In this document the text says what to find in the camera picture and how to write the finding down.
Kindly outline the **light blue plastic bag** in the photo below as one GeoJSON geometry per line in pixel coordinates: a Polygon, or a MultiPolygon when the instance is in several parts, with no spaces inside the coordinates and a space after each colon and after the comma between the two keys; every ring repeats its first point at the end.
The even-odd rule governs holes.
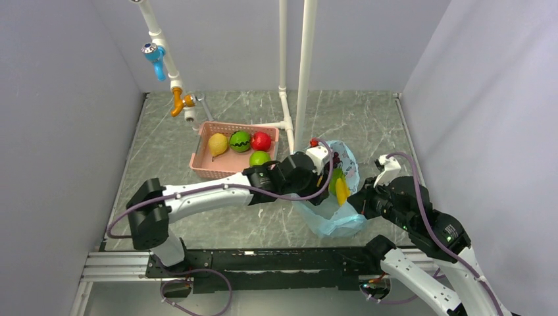
{"type": "MultiPolygon", "coordinates": [[[[339,140],[329,141],[333,152],[338,152],[341,162],[334,168],[342,168],[351,195],[359,190],[360,174],[357,159],[347,145],[339,140]]],[[[303,217],[307,226],[319,238],[348,238],[365,226],[366,219],[358,214],[348,202],[338,205],[336,196],[330,193],[320,205],[308,201],[294,201],[293,208],[303,217]]]]}

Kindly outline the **green fake lime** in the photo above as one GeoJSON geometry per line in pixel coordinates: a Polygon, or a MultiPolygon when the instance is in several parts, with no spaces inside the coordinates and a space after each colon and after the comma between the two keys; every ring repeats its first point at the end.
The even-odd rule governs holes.
{"type": "Polygon", "coordinates": [[[249,157],[249,166],[259,166],[271,161],[271,156],[266,151],[254,151],[249,157]]]}

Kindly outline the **red fake apple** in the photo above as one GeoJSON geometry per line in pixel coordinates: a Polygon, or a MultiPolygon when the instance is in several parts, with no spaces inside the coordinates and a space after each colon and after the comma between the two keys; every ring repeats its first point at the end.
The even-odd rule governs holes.
{"type": "Polygon", "coordinates": [[[271,145],[272,139],[265,132],[255,132],[251,137],[251,148],[255,151],[268,151],[271,145]]]}

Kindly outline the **green fake watermelon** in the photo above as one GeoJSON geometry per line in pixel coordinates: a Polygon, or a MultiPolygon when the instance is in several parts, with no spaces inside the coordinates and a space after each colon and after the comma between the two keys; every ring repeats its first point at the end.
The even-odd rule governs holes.
{"type": "Polygon", "coordinates": [[[251,134],[245,130],[235,131],[229,139],[229,146],[232,150],[243,153],[251,148],[251,134]]]}

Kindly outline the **yellow fake pear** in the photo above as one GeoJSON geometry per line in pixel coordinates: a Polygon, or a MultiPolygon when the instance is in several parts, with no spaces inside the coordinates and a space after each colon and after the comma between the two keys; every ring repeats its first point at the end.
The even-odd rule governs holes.
{"type": "Polygon", "coordinates": [[[228,150],[228,138],[224,134],[215,133],[208,139],[207,146],[212,157],[217,157],[228,150]]]}

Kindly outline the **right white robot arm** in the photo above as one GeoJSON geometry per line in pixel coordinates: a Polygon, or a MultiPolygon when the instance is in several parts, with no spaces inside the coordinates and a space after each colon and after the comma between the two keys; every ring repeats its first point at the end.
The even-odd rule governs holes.
{"type": "Polygon", "coordinates": [[[417,267],[385,236],[373,238],[363,248],[363,266],[396,278],[437,315],[511,315],[484,279],[472,244],[462,224],[433,208],[428,190],[412,176],[395,178],[374,187],[368,178],[346,203],[367,219],[382,217],[402,228],[411,242],[431,258],[450,283],[442,284],[417,267]]]}

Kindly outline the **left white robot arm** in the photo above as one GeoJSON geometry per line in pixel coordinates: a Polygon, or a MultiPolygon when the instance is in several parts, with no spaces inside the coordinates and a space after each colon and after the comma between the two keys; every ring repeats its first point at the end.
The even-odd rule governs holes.
{"type": "Polygon", "coordinates": [[[332,155],[317,146],[269,161],[221,179],[185,186],[163,186],[146,180],[126,205],[135,250],[152,251],[170,275],[189,267],[186,247],[170,230],[183,218],[228,206],[272,203],[278,199],[309,200],[318,205],[327,198],[332,155]]]}

